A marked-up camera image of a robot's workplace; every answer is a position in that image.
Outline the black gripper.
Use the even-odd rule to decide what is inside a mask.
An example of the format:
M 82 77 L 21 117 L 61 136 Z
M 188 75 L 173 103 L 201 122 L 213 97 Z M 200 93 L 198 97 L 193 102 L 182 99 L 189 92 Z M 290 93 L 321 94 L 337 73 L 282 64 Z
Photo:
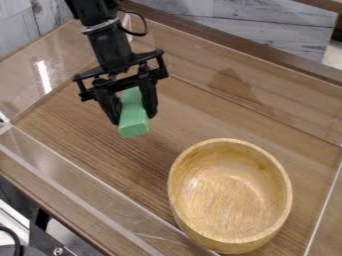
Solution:
M 74 82 L 78 84 L 81 90 L 81 99 L 89 101 L 97 98 L 110 121 L 114 125 L 119 125 L 122 113 L 121 98 L 115 93 L 107 90 L 98 90 L 94 94 L 94 90 L 86 88 L 83 81 L 90 78 L 97 78 L 103 74 L 118 75 L 126 73 L 133 66 L 148 66 L 148 62 L 156 59 L 158 68 L 148 68 L 148 74 L 140 77 L 144 107 L 149 118 L 153 119 L 158 113 L 156 82 L 169 76 L 164 60 L 164 50 L 157 49 L 150 52 L 135 53 L 127 38 L 127 35 L 133 35 L 133 32 L 118 23 L 86 27 L 83 34 L 89 37 L 99 66 L 74 76 Z

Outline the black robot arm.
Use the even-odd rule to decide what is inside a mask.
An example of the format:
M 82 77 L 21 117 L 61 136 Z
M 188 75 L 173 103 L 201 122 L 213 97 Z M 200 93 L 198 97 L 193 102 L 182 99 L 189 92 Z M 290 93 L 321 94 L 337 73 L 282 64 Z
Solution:
M 129 35 L 144 37 L 144 32 L 125 28 L 118 16 L 119 12 L 145 17 L 135 11 L 122 8 L 122 0 L 65 0 L 74 18 L 83 26 L 98 60 L 98 67 L 75 74 L 73 81 L 79 87 L 82 101 L 95 100 L 114 125 L 123 121 L 123 100 L 118 93 L 137 88 L 141 93 L 142 110 L 148 118 L 158 114 L 158 81 L 169 77 L 164 60 L 165 51 L 156 49 L 135 53 Z

